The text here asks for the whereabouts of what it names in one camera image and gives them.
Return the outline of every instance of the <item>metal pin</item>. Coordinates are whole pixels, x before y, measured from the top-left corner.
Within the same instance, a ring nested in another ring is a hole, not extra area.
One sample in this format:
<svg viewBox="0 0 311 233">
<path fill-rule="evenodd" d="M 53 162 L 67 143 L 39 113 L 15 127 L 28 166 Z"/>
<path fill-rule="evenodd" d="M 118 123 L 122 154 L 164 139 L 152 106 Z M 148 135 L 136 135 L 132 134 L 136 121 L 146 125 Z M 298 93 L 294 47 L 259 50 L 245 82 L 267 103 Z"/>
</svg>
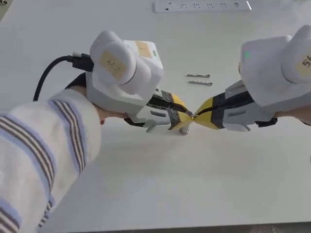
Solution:
<svg viewBox="0 0 311 233">
<path fill-rule="evenodd" d="M 186 111 L 185 112 L 188 116 L 192 116 L 192 112 Z M 179 133 L 183 136 L 187 135 L 189 133 L 189 125 L 182 127 L 179 129 Z"/>
<path fill-rule="evenodd" d="M 187 74 L 186 75 L 187 77 L 193 77 L 193 78 L 209 78 L 210 75 L 207 74 L 207 75 L 202 75 L 202 74 Z"/>
<path fill-rule="evenodd" d="M 205 85 L 205 86 L 213 86 L 213 83 L 206 83 L 206 82 L 188 81 L 188 83 L 198 84 L 198 85 Z"/>
</svg>

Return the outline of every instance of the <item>white table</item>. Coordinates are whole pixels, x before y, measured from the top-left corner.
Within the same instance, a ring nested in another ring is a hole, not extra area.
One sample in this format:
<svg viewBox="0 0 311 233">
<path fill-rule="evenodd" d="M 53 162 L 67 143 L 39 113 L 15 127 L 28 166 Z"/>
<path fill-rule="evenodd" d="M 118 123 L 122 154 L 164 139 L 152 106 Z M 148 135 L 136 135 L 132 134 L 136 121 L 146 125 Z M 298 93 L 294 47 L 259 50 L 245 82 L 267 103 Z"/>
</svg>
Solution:
<svg viewBox="0 0 311 233">
<path fill-rule="evenodd" d="M 88 52 L 105 29 L 156 42 L 161 87 L 191 110 L 239 79 L 244 41 L 293 34 L 311 3 L 251 0 L 250 13 L 154 14 L 151 0 L 15 0 L 0 23 L 0 111 L 31 101 L 56 57 Z M 58 65 L 41 98 L 80 72 Z M 211 75 L 213 87 L 187 84 Z M 42 232 L 194 227 L 311 220 L 311 128 L 293 119 L 249 133 L 191 125 L 188 136 L 148 135 L 120 120 Z"/>
</svg>

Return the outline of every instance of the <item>green light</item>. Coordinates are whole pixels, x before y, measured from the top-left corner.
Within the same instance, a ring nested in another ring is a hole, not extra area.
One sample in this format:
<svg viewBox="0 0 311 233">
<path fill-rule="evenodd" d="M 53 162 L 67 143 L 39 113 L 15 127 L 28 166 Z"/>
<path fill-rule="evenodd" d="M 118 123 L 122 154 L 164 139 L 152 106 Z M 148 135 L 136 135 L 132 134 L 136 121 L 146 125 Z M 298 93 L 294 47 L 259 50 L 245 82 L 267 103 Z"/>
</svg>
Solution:
<svg viewBox="0 0 311 233">
<path fill-rule="evenodd" d="M 245 51 L 244 53 L 244 58 L 248 58 L 249 57 L 249 52 L 248 51 Z"/>
</svg>

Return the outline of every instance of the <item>striped sleeve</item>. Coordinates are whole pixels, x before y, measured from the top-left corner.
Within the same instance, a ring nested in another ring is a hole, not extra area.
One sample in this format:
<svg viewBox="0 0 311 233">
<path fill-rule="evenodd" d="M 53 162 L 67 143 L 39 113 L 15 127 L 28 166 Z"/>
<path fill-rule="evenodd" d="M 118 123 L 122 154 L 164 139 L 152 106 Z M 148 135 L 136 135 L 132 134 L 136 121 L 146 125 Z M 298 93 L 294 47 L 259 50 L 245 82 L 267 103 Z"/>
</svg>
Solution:
<svg viewBox="0 0 311 233">
<path fill-rule="evenodd" d="M 1 115 L 0 233 L 42 227 L 100 141 L 95 107 L 74 90 Z"/>
</svg>

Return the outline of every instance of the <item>power strip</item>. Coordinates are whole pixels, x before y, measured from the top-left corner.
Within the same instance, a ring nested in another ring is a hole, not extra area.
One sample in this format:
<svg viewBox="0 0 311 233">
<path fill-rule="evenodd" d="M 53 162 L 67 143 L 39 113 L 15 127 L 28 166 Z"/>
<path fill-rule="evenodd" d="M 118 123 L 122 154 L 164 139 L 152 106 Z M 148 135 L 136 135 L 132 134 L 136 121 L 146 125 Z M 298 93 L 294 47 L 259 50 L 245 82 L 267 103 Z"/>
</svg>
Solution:
<svg viewBox="0 0 311 233">
<path fill-rule="evenodd" d="M 211 1 L 156 1 L 155 13 L 186 12 L 248 12 L 252 8 L 245 0 L 211 0 Z"/>
</svg>

